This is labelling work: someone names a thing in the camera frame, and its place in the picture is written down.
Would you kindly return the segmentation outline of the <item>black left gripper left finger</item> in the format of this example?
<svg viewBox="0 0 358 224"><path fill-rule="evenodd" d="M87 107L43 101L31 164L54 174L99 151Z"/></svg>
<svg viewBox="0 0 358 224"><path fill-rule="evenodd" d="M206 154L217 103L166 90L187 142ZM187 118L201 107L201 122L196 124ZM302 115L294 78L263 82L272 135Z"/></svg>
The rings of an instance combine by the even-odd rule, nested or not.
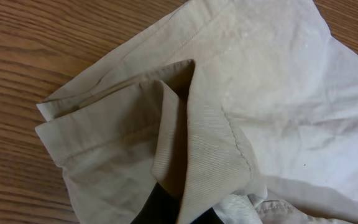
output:
<svg viewBox="0 0 358 224"><path fill-rule="evenodd" d="M131 224L176 224L180 201L156 183L145 205Z"/></svg>

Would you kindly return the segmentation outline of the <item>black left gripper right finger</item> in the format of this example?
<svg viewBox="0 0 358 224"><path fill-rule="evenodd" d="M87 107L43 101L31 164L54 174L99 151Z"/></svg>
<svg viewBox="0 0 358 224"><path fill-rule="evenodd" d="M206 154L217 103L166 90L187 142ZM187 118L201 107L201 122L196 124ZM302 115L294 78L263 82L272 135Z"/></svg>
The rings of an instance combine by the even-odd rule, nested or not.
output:
<svg viewBox="0 0 358 224"><path fill-rule="evenodd" d="M222 220L217 216L213 208L205 211L200 215L196 220L191 222L191 224L223 224Z"/></svg>

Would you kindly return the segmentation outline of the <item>beige khaki shorts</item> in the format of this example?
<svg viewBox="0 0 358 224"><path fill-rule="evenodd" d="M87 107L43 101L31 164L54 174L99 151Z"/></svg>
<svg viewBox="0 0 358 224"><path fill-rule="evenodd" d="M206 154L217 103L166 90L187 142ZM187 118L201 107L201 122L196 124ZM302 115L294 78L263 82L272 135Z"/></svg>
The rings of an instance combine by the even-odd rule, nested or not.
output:
<svg viewBox="0 0 358 224"><path fill-rule="evenodd" d="M80 223L358 223L358 55L311 1L189 1L38 109Z"/></svg>

